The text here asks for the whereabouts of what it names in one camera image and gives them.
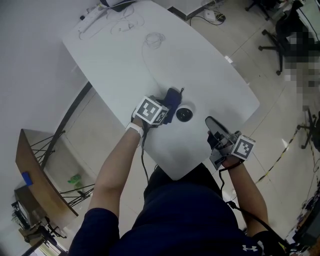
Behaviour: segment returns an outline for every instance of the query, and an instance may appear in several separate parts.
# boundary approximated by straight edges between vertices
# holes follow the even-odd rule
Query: black chair
[[[302,145],[301,148],[304,150],[307,147],[309,141],[311,140],[314,144],[314,147],[320,152],[320,111],[318,113],[318,119],[315,114],[311,115],[309,108],[307,111],[310,125],[298,125],[296,127],[298,130],[300,130],[301,128],[309,130],[305,144]]]
[[[257,5],[265,14],[265,20],[268,21],[270,19],[270,16],[267,13],[267,10],[270,10],[271,8],[275,7],[276,3],[277,0],[253,0],[253,3],[249,7],[246,7],[244,9],[248,12],[253,6]]]
[[[276,74],[280,76],[283,71],[283,57],[290,63],[309,62],[309,57],[316,57],[319,54],[319,44],[310,35],[307,27],[300,20],[297,9],[302,3],[294,1],[288,15],[284,15],[275,25],[276,35],[272,35],[267,30],[262,34],[267,35],[274,46],[259,46],[258,49],[277,51],[279,56],[279,70]],[[287,37],[296,34],[296,44],[290,44]]]

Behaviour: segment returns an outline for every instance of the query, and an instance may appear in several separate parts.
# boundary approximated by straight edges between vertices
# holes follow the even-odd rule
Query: white wall
[[[11,223],[14,189],[23,184],[15,164],[20,129],[54,132],[82,89],[86,78],[74,70],[61,37],[95,2],[0,1],[0,252],[5,255],[27,249]]]

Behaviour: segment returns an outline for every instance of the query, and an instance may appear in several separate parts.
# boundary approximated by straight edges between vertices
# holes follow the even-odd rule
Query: blue object
[[[157,99],[158,102],[169,109],[169,112],[166,114],[166,117],[163,120],[164,125],[172,122],[172,118],[174,117],[176,110],[181,103],[183,91],[183,88],[181,89],[181,91],[177,91],[174,88],[169,88],[164,99]]]
[[[27,171],[21,173],[21,175],[22,175],[22,178],[24,179],[24,182],[26,183],[27,186],[30,186],[33,184],[32,180],[29,176],[29,173]]]

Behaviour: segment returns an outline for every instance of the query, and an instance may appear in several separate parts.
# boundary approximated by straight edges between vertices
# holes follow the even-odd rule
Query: power adapter
[[[204,10],[203,16],[207,21],[215,22],[216,21],[216,15],[213,10]]]

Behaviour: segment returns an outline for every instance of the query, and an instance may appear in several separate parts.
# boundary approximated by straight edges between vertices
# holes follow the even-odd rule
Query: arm
[[[140,127],[143,125],[142,120],[138,118],[135,118],[133,123]],[[139,141],[139,133],[129,128],[106,158],[96,178],[88,211],[93,208],[104,208],[119,218],[120,196]]]
[[[223,165],[226,165],[225,167],[228,168],[228,166],[239,161],[239,159],[235,160],[236,158],[237,157],[235,156],[229,156],[227,163],[223,163]],[[229,170],[229,175],[238,198],[239,207],[269,224],[265,200],[256,184],[251,179],[245,165],[241,164],[238,167]],[[252,219],[246,214],[242,215],[246,223],[248,236],[253,237],[261,231],[266,231],[266,228],[258,221]]]

